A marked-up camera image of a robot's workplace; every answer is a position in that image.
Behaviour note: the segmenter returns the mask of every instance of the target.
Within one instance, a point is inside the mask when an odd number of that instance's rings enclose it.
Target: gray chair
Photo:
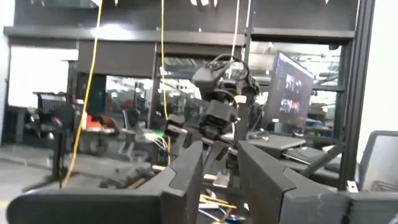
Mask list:
[[[359,191],[398,192],[398,131],[373,131],[356,175]]]

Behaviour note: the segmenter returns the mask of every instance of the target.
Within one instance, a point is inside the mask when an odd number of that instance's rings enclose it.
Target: white wall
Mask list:
[[[398,131],[397,9],[398,1],[376,1],[358,143],[358,161],[362,158],[372,131]]]
[[[9,47],[7,38],[2,34],[4,26],[14,23],[15,0],[0,1],[0,142],[2,137],[2,122],[4,117],[4,104],[6,99],[6,78],[9,67]]]
[[[12,46],[8,104],[36,107],[37,97],[33,92],[66,92],[66,60],[77,58],[77,50]]]

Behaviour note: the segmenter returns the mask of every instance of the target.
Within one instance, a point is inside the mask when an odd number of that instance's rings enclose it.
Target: black wall panel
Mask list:
[[[102,24],[119,24],[133,30],[156,30],[160,27],[159,0],[131,0],[134,7],[103,9]],[[236,1],[219,0],[217,8],[198,7],[189,0],[165,1],[165,29],[202,32],[234,32]],[[241,0],[239,32],[246,26],[248,0]],[[15,26],[94,27],[97,9],[70,9],[31,5],[16,1]]]
[[[254,27],[355,30],[358,0],[255,0]]]
[[[78,72],[90,72],[93,46],[93,41],[79,43]],[[99,41],[94,73],[151,78],[154,54],[153,43]]]
[[[164,44],[164,51],[166,56],[175,57],[208,57],[214,59],[220,54],[231,54],[231,46],[222,45],[200,45],[200,44]],[[162,53],[162,46],[160,43],[157,44],[156,52]],[[234,56],[242,58],[242,47],[235,46]]]

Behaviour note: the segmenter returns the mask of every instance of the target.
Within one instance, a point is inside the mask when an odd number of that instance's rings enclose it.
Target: metal frame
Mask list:
[[[8,37],[36,38],[36,39],[63,39],[63,40],[98,40],[123,42],[160,42],[160,31],[157,30],[126,30],[125,36],[97,34],[93,29],[59,28],[40,26],[4,27],[3,33]],[[234,34],[165,31],[164,42],[205,45],[231,45]],[[238,34],[236,46],[244,45],[244,34]]]
[[[333,141],[346,140],[346,152],[343,154],[341,163],[340,185],[346,184],[347,180],[353,180],[355,173],[356,150],[358,147],[359,127],[364,95],[364,83],[366,79],[366,65],[368,61],[371,25],[375,0],[364,0],[360,2],[357,31],[343,30],[301,30],[301,29],[264,29],[253,27],[254,7],[250,6],[248,28],[246,36],[238,34],[236,45],[246,48],[244,61],[248,63],[250,43],[257,41],[275,41],[312,43],[312,44],[339,44],[343,46],[341,53],[339,83],[338,86],[317,86],[315,90],[335,91],[336,114],[335,114],[335,138]],[[4,34],[10,37],[10,43],[22,42],[27,45],[41,43],[42,45],[62,45],[68,48],[76,46],[77,40],[93,40],[92,29],[82,28],[59,28],[59,27],[35,27],[18,26],[5,27]],[[165,42],[187,45],[224,45],[229,46],[233,42],[233,34],[198,33],[182,31],[166,31]],[[109,37],[100,35],[99,39],[108,41],[124,42],[160,42],[160,31],[153,30],[128,30],[127,35]],[[158,54],[154,67],[152,68],[152,104],[150,115],[154,112],[156,97],[158,95],[159,79],[156,76],[158,66]],[[248,118],[247,114],[240,109],[240,115]],[[247,127],[243,122],[237,125],[235,139],[244,139]]]
[[[349,71],[350,79],[345,119],[346,149],[341,158],[339,189],[345,187],[347,180],[354,180],[356,173],[356,156],[371,44],[374,4],[375,0],[363,0],[359,4],[356,37],[353,43]]]

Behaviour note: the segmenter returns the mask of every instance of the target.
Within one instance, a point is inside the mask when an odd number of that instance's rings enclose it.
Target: black metal bar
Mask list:
[[[338,85],[342,87],[343,91],[336,94],[335,106],[335,122],[333,125],[333,137],[342,139],[344,135],[343,127],[345,125],[345,114],[347,107],[347,85],[349,79],[349,69],[351,65],[351,53],[353,49],[352,41],[342,46],[340,55],[340,66],[338,74]]]
[[[353,47],[353,58],[348,85],[346,113],[346,150],[341,158],[339,189],[347,180],[354,180],[358,151],[361,115],[368,69],[375,0],[364,0],[359,4],[358,23]]]
[[[156,78],[157,74],[157,68],[158,66],[158,61],[159,61],[159,54],[157,53],[157,45],[155,44],[155,49],[154,49],[154,64],[152,66],[152,93],[150,96],[150,105],[149,105],[149,112],[148,112],[148,121],[147,121],[147,128],[152,128],[152,118],[155,115],[156,112],[156,107],[157,107],[157,89],[159,88],[159,79]]]
[[[156,73],[158,72],[158,69],[159,69],[159,65],[160,65],[158,58],[155,63],[157,65],[155,67],[155,75],[156,75]],[[158,107],[160,101],[163,100],[163,99],[160,99],[160,93],[158,92],[158,89],[160,88],[160,82],[161,82],[160,78],[153,79],[152,97],[150,99],[151,102],[150,102],[150,110],[149,110],[150,114],[149,114],[149,118],[148,118],[149,123],[147,125],[151,129],[159,128],[154,123],[154,118],[155,118],[156,108]]]
[[[3,126],[2,126],[2,133],[1,133],[1,141],[0,141],[0,144],[3,144],[4,143],[4,138],[6,137],[6,136],[8,136],[7,134],[5,134],[5,133],[8,133],[8,130],[6,130],[6,122],[5,122],[5,120],[7,119],[7,117],[6,117],[6,115],[7,115],[7,111],[8,111],[8,109],[9,109],[9,105],[8,105],[8,95],[9,95],[9,93],[8,93],[8,91],[9,91],[9,80],[10,80],[10,71],[11,71],[11,45],[10,45],[10,43],[8,42],[7,43],[7,45],[8,45],[8,68],[7,68],[7,78],[5,79],[5,82],[6,82],[6,96],[5,96],[5,98],[4,98],[4,111],[3,111],[3,118],[2,118],[2,123],[3,123]]]
[[[69,39],[69,40],[99,40],[123,41],[123,42],[160,42],[160,31],[158,30],[125,30],[124,35],[109,32],[96,34],[95,29],[82,28],[59,28],[42,26],[17,26],[4,27],[4,34],[8,37],[31,37],[43,39]],[[207,44],[227,45],[233,43],[234,34],[209,33],[209,32],[187,32],[187,31],[165,31],[164,42],[182,44]],[[244,45],[244,34],[238,34],[236,46]]]
[[[257,79],[257,82],[260,84],[260,86],[270,86],[271,82],[270,81],[265,81],[265,80],[259,80]],[[328,85],[315,85],[312,90],[315,91],[334,91],[334,92],[343,92],[345,88],[340,85],[334,85],[334,86],[328,86]]]
[[[243,61],[247,65],[249,65],[249,55],[250,55],[250,43],[251,43],[251,34],[252,34],[252,27],[253,27],[253,15],[254,15],[254,7],[249,5],[249,21],[248,27],[246,28],[246,35],[245,35],[245,45],[244,45],[244,57]],[[238,109],[238,116],[240,120],[236,123],[235,127],[235,134],[234,140],[245,140],[246,134],[248,132],[248,123],[249,123],[249,114],[250,114],[250,107],[248,103],[240,103]]]
[[[292,133],[276,133],[273,131],[269,131],[270,134],[275,134],[278,136],[287,136],[287,137],[292,137]],[[312,136],[312,135],[307,135],[305,134],[302,137],[299,137],[300,139],[305,139],[306,141],[318,141],[318,142],[327,142],[330,144],[338,144],[340,142],[339,139],[334,139],[334,138],[327,138],[327,137],[320,137],[320,136]]]
[[[336,156],[340,155],[343,152],[344,148],[339,144],[334,146],[333,149],[330,149],[328,153],[323,155],[321,158],[317,159],[314,163],[309,165],[305,170],[301,171],[300,174],[304,177],[309,177],[314,174],[318,169],[322,168],[326,164],[328,164],[332,159]]]
[[[286,39],[318,39],[324,42],[333,40],[350,40],[355,36],[355,31],[350,30],[310,30],[310,29],[278,29],[278,28],[253,28],[253,35],[268,37],[284,37]]]

